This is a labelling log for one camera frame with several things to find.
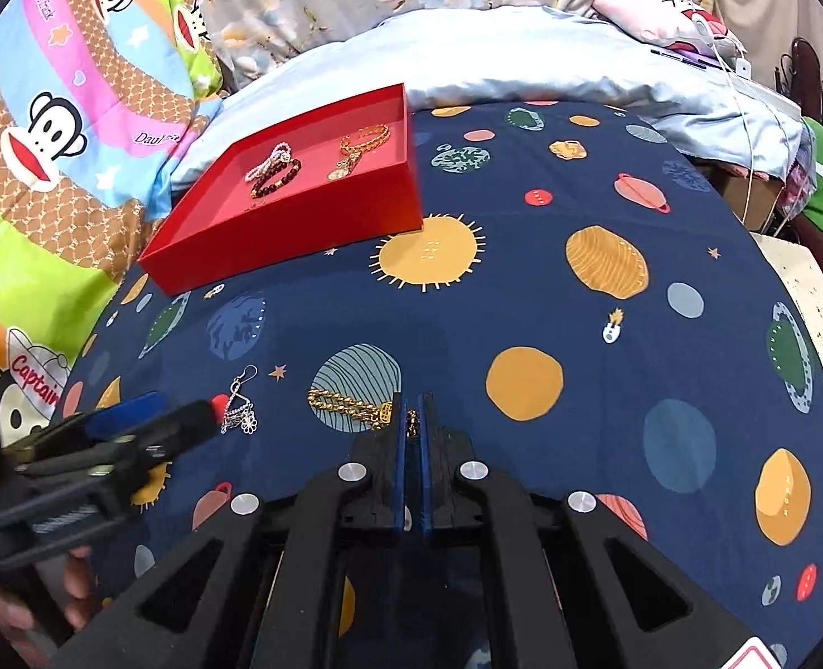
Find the pink pillow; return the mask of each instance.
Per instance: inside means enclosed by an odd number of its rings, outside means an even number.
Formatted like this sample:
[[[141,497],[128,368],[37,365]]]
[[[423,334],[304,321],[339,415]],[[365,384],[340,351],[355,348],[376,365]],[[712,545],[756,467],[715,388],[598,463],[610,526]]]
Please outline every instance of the pink pillow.
[[[725,23],[689,0],[594,0],[594,9],[636,40],[651,45],[714,57],[711,37],[721,57],[746,51]]]

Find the jewelry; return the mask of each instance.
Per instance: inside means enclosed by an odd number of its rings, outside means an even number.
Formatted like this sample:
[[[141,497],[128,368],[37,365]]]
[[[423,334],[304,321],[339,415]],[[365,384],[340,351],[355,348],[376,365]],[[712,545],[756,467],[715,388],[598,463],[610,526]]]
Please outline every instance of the jewelry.
[[[280,170],[288,167],[288,161],[291,159],[291,147],[288,143],[279,143],[275,148],[272,149],[272,153],[269,154],[269,158],[263,161],[263,163],[259,164],[251,168],[247,173],[245,173],[245,181],[251,182],[259,178],[270,170],[270,168],[276,168],[276,170],[269,173],[266,176],[265,180],[269,180],[272,176],[275,176]]]
[[[393,415],[392,402],[369,405],[361,399],[346,397],[328,390],[319,390],[315,387],[310,388],[306,393],[306,401],[313,410],[346,415],[351,420],[370,425],[373,430],[387,427]]]
[[[254,370],[252,375],[248,375],[248,370]],[[241,385],[248,380],[256,377],[257,369],[253,365],[248,365],[244,371],[232,380],[230,388],[229,401],[226,402],[225,415],[222,417],[222,427],[220,432],[225,435],[226,431],[233,427],[240,427],[246,434],[251,434],[256,431],[256,415],[254,415],[254,403],[247,397],[241,394]],[[237,408],[232,408],[232,403],[236,400],[242,400],[242,403]]]
[[[374,137],[361,143],[352,143],[353,138],[361,139],[369,136]],[[352,173],[352,169],[356,167],[362,156],[369,151],[374,151],[388,140],[390,140],[390,129],[386,125],[369,125],[360,128],[353,135],[343,136],[340,139],[340,152],[343,158],[337,161],[334,170],[328,174],[328,180],[337,181],[338,178],[346,178]]]
[[[279,178],[279,180],[277,180],[275,183],[272,183],[271,185],[265,187],[263,187],[263,184],[266,183],[267,180],[272,178],[272,176],[275,176],[275,173],[279,173],[279,171],[283,170],[285,168],[285,165],[283,164],[281,168],[278,169],[278,171],[274,171],[273,173],[268,174],[266,178],[260,176],[257,179],[257,181],[254,182],[254,188],[252,188],[250,191],[251,198],[261,198],[262,196],[267,196],[270,193],[275,193],[275,191],[277,191],[279,188],[288,185],[292,180],[294,180],[294,178],[297,178],[297,174],[300,173],[300,169],[302,167],[303,164],[300,162],[300,159],[294,158],[294,160],[290,161],[290,169],[288,170],[288,173],[285,173],[284,176],[281,176],[281,178]]]

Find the red box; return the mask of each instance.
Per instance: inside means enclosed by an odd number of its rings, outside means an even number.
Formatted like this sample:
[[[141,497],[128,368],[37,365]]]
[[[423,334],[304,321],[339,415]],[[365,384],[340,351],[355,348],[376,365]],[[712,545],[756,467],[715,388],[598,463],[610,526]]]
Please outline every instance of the red box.
[[[350,176],[329,181],[342,158],[340,139],[375,124],[387,125],[390,139],[362,156]],[[398,84],[239,140],[188,190],[139,263],[173,296],[295,256],[422,228],[411,134]],[[303,167],[290,183],[254,200],[245,173],[282,140]]]

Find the monkey print blanket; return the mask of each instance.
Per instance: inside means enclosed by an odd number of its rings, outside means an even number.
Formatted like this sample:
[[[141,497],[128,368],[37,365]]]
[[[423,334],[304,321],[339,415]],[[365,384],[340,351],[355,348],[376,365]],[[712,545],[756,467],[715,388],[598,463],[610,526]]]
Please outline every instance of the monkey print blanket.
[[[219,110],[206,35],[194,0],[11,0],[0,14],[0,377],[31,424],[51,418]]]

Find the orange star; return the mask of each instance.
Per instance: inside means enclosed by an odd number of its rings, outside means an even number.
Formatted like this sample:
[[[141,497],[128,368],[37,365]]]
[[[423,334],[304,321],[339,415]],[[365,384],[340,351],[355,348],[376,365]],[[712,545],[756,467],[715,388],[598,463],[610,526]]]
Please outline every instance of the orange star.
[[[59,26],[53,27],[49,30],[49,45],[58,45],[64,47],[65,44],[74,36],[74,31],[66,22],[62,22]]]

